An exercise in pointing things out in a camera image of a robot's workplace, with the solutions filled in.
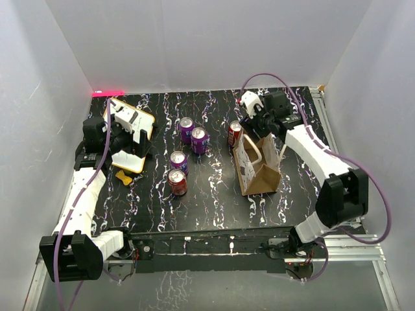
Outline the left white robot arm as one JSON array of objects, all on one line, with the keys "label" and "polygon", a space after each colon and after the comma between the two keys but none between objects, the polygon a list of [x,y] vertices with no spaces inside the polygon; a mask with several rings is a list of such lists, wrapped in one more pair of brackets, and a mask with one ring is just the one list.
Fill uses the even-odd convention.
[{"label": "left white robot arm", "polygon": [[83,122],[83,140],[75,152],[75,171],[64,213],[52,235],[40,240],[40,253],[52,281],[97,280],[104,261],[116,254],[128,258],[134,243],[124,227],[113,227],[98,236],[91,225],[99,194],[108,176],[113,156],[119,152],[130,158],[127,170],[133,171],[134,160],[150,149],[154,126],[152,116],[118,117],[110,122],[92,117]]}]

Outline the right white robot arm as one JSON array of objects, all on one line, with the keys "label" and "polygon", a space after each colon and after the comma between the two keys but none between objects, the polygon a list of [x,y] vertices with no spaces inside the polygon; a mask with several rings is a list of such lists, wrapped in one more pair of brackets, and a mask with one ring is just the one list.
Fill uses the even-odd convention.
[{"label": "right white robot arm", "polygon": [[258,95],[243,93],[239,104],[246,110],[240,121],[249,138],[264,139],[269,134],[278,137],[294,150],[309,167],[320,184],[315,211],[294,226],[286,241],[275,249],[304,257],[312,250],[316,239],[345,222],[368,212],[368,175],[353,169],[331,150],[293,114],[286,95],[280,91]]}]

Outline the brown canvas tote bag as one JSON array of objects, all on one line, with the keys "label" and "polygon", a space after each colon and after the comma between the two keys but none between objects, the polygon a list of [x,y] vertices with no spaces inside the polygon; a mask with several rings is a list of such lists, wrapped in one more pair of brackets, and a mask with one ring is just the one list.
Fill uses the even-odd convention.
[{"label": "brown canvas tote bag", "polygon": [[272,135],[254,143],[243,133],[233,156],[243,196],[276,192],[281,179],[281,156]]}]

